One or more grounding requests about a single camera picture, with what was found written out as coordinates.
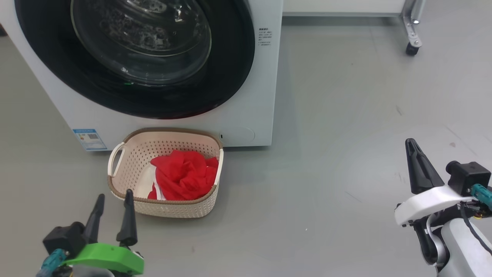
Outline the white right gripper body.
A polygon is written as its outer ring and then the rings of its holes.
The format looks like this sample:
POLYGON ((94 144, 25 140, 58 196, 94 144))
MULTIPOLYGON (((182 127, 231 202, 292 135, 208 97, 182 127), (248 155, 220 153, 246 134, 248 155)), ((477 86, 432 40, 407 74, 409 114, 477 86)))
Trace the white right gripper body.
POLYGON ((440 216, 432 223, 432 226, 444 225, 448 221, 462 217, 456 207, 457 204, 472 200, 476 200, 476 198, 473 196, 463 197, 450 186, 434 187, 401 203, 395 209, 395 220, 397 225, 402 226, 440 212, 440 216))

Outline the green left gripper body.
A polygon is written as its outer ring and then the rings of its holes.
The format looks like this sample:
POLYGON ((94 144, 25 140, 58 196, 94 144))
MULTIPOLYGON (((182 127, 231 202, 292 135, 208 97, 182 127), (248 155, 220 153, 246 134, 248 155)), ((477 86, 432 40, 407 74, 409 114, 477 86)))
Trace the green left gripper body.
POLYGON ((129 275, 142 275, 145 268, 143 257, 135 251, 105 243, 85 245, 77 256, 66 259, 65 265, 85 265, 129 275))

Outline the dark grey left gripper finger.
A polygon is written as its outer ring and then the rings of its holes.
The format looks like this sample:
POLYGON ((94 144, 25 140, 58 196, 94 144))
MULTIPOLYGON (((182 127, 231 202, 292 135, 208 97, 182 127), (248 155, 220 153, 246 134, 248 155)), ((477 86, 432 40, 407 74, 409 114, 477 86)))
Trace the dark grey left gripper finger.
POLYGON ((126 190, 125 212, 120 232, 116 236, 120 247, 132 247, 138 242, 134 196, 131 189, 126 190))
POLYGON ((104 212, 105 195, 99 194, 93 210, 88 218, 84 229, 84 239, 87 244, 97 243, 98 232, 100 229, 100 218, 104 212))

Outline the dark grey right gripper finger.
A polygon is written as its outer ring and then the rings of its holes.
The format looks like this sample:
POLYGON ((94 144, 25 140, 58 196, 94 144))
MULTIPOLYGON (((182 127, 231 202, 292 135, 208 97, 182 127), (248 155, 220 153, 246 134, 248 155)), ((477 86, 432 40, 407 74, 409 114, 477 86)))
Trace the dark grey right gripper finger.
POLYGON ((424 157, 425 154, 413 138, 408 138, 405 140, 405 148, 411 192, 416 195, 424 190, 424 186, 422 186, 419 182, 421 175, 425 176, 420 165, 420 159, 424 157))
POLYGON ((421 155, 421 191, 444 186, 444 181, 425 154, 421 155))

